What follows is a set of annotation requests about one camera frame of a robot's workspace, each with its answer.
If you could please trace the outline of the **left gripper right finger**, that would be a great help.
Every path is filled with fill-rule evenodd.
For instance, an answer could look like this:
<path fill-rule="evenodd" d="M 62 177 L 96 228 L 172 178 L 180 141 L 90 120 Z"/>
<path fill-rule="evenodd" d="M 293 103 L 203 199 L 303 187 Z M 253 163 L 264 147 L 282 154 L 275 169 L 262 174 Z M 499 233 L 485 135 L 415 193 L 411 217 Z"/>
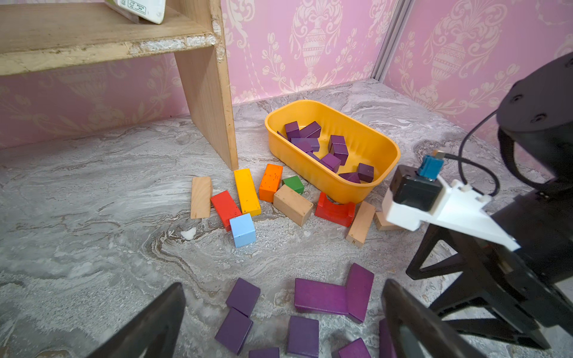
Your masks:
<path fill-rule="evenodd" d="M 397 357 L 484 356 L 397 281 L 386 280 L 382 302 Z"/>

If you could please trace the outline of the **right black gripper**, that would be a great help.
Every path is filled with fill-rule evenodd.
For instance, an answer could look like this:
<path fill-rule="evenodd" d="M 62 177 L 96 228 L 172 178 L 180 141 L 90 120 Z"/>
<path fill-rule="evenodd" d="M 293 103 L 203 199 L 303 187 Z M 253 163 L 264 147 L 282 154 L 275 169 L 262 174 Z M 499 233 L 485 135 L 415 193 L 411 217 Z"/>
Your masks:
<path fill-rule="evenodd" d="M 490 319 L 456 319 L 460 334 L 548 349 L 540 328 L 572 333 L 572 301 L 556 286 L 572 277 L 571 210 L 500 210 L 493 218 L 516 235 L 510 251 L 430 225 L 407 267 L 413 280 L 458 273 L 430 306 L 440 318 L 471 307 Z"/>

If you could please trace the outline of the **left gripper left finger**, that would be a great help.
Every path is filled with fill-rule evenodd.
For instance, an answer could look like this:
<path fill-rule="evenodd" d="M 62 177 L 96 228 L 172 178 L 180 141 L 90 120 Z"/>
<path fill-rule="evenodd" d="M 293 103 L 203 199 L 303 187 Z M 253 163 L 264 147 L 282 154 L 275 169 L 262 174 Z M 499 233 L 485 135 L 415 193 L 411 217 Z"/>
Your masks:
<path fill-rule="evenodd" d="M 185 307 L 183 286 L 173 283 L 90 356 L 172 357 Z"/>

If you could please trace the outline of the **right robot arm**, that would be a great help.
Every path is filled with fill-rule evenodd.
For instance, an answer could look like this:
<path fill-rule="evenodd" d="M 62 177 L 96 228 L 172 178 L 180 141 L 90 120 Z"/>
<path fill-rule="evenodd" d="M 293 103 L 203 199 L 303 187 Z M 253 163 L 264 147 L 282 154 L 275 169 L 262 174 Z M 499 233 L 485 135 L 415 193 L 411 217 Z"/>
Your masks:
<path fill-rule="evenodd" d="M 441 319 L 470 307 L 489 311 L 488 319 L 449 320 L 459 334 L 546 350 L 541 328 L 572 331 L 572 302 L 557 287 L 572 276 L 572 56 L 516 82 L 496 116 L 508 170 L 519 174 L 521 146 L 553 176 L 493 215 L 519 248 L 430 225 L 406 273 L 458 276 L 430 306 Z"/>

